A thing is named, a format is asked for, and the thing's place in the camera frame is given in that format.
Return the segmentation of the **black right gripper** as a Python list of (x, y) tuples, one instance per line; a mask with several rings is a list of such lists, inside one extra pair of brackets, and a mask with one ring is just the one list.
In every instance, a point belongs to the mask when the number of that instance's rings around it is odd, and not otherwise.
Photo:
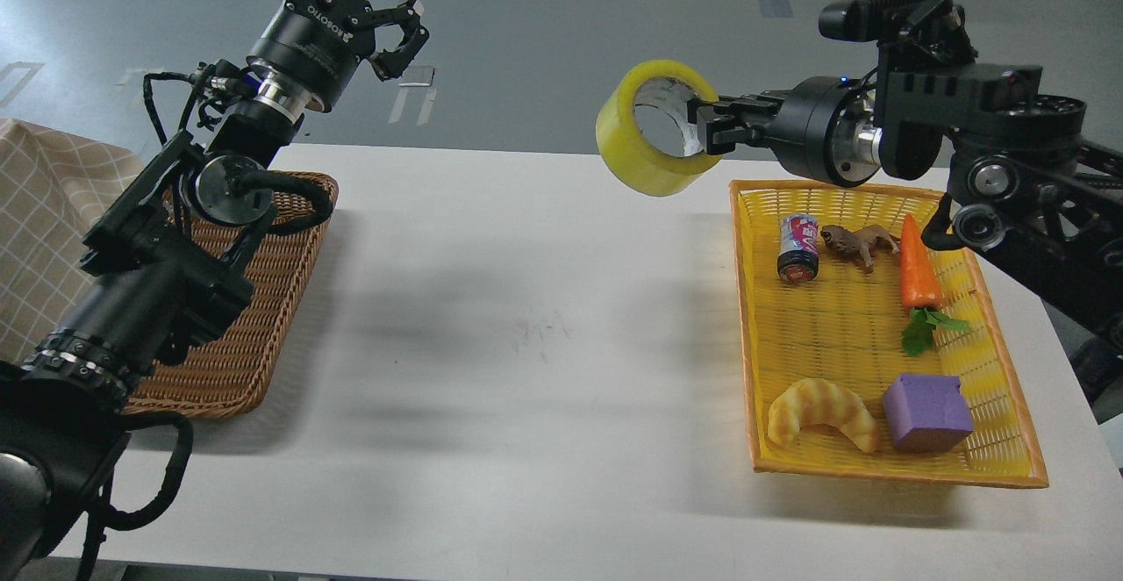
[(782, 92), (692, 98), (687, 120), (697, 125), (711, 156), (733, 153), (738, 145), (772, 147), (794, 176), (841, 188), (862, 185), (882, 169), (873, 90), (853, 80), (809, 78), (789, 90), (783, 105)]

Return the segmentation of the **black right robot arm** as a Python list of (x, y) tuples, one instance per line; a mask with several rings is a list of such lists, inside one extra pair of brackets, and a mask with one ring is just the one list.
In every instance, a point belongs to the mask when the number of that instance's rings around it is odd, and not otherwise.
[(794, 176), (855, 188), (878, 170), (917, 180), (950, 140), (926, 247), (973, 249), (1094, 334), (1071, 358), (1088, 402), (1120, 385), (1120, 152), (1084, 139), (1087, 106), (1042, 93), (1037, 65), (978, 62), (955, 0), (843, 0), (819, 33), (874, 42), (873, 73), (692, 98), (705, 152), (765, 147)]

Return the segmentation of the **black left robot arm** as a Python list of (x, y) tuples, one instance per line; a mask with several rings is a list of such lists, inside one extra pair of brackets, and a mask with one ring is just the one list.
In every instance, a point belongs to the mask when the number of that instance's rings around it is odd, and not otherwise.
[(245, 64), (172, 75), (191, 92), (175, 133), (143, 97), (159, 153), (86, 232), (91, 290), (20, 362), (3, 364), (3, 578), (48, 556), (81, 518), (77, 578), (92, 577), (104, 533), (168, 510), (194, 432), (184, 414), (125, 414), (155, 364), (219, 341), (250, 305), (250, 261), (268, 236), (334, 215), (305, 178), (270, 169), (305, 111), (329, 112), (363, 62), (396, 80), (430, 33), (418, 0), (282, 0)]

